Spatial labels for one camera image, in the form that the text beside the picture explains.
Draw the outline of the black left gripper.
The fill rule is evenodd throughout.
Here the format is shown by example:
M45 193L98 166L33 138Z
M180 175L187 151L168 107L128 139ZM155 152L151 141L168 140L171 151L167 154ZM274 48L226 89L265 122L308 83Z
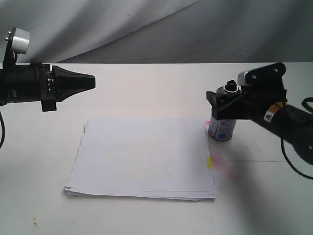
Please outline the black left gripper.
M39 101L43 112L55 111L56 102L95 89L95 76L68 71L59 66L52 66L51 71L49 64L37 60L15 66L14 75L14 101Z

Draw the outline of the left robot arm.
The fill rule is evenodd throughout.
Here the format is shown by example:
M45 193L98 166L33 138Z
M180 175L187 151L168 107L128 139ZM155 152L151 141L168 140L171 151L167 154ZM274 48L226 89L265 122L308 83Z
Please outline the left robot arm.
M0 104L39 101L43 112L56 111L58 102L95 86L93 75L32 60L0 70Z

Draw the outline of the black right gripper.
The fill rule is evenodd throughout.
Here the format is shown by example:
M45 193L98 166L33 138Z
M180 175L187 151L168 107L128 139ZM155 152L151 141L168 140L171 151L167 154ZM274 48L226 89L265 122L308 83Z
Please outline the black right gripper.
M253 122L287 122L287 90L283 83L243 86L235 94L206 92L216 118Z

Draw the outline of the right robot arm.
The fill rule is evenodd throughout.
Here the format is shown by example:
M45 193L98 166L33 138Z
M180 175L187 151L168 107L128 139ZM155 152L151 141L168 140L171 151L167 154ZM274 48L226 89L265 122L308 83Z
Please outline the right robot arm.
M287 104L282 87L247 86L236 94L207 91L212 116L251 120L291 144L298 156L313 163L313 116Z

